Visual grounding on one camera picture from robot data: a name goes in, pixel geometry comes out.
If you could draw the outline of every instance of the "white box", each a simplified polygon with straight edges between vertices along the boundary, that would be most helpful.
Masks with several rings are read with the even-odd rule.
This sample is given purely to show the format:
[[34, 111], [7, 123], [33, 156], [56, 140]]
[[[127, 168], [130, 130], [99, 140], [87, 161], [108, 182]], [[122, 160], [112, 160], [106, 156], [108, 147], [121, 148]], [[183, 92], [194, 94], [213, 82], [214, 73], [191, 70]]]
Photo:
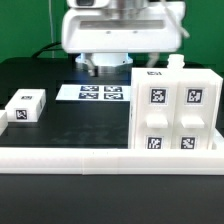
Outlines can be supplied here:
[[44, 89], [19, 89], [5, 109], [9, 122], [37, 122], [46, 103]]
[[0, 110], [0, 136], [8, 126], [7, 113], [5, 110]]
[[133, 68], [129, 148], [211, 149], [221, 88], [210, 69]]
[[172, 148], [211, 149], [222, 78], [210, 69], [182, 69], [176, 100]]
[[169, 70], [133, 68], [129, 148], [169, 149], [177, 80]]

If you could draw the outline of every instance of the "small white block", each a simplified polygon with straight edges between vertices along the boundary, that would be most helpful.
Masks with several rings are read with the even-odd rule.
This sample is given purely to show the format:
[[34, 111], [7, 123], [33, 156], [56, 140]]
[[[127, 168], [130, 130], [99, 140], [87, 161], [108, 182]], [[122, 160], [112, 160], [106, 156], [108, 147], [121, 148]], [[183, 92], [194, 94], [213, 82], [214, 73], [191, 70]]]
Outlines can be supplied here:
[[7, 113], [5, 110], [0, 110], [0, 136], [8, 126]]
[[148, 128], [168, 128], [168, 121], [163, 115], [149, 115], [147, 126]]
[[37, 122], [46, 103], [44, 89], [19, 89], [6, 105], [9, 122]]
[[181, 123], [184, 128], [204, 128], [204, 121], [198, 116], [183, 117]]

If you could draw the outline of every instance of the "black table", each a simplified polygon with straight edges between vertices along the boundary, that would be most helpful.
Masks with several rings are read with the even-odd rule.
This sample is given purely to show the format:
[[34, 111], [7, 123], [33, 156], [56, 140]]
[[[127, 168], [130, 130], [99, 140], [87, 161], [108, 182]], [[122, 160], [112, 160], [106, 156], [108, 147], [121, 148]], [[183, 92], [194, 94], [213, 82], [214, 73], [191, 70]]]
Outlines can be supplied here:
[[[5, 61], [0, 109], [18, 88], [45, 88], [47, 104], [37, 124], [9, 124], [0, 146], [126, 148], [129, 104], [59, 103], [62, 83], [129, 85], [130, 74], [90, 78], [68, 60]], [[3, 224], [222, 224], [223, 209], [223, 176], [0, 175]]]

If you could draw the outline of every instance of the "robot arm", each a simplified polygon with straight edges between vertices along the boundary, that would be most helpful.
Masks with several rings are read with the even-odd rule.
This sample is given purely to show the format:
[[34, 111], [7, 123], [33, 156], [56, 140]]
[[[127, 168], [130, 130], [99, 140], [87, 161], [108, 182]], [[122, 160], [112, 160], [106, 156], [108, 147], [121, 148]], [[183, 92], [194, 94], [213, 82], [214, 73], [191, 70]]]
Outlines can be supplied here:
[[83, 53], [76, 62], [86, 64], [88, 70], [92, 69], [88, 64], [120, 68], [124, 63], [129, 68], [132, 61], [127, 53], [152, 52], [152, 60], [147, 64], [151, 66], [158, 53], [174, 52], [181, 45], [184, 31], [181, 21], [185, 15], [183, 1], [67, 2], [71, 8], [63, 20], [62, 46], [67, 53]]

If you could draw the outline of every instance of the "white platform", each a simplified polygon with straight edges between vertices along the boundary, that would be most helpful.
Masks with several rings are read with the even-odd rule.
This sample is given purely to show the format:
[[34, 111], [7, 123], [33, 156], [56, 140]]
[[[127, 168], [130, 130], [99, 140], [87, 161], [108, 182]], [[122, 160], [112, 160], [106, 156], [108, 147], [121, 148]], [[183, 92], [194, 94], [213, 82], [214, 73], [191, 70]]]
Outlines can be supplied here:
[[0, 173], [224, 175], [224, 139], [213, 150], [0, 148]]

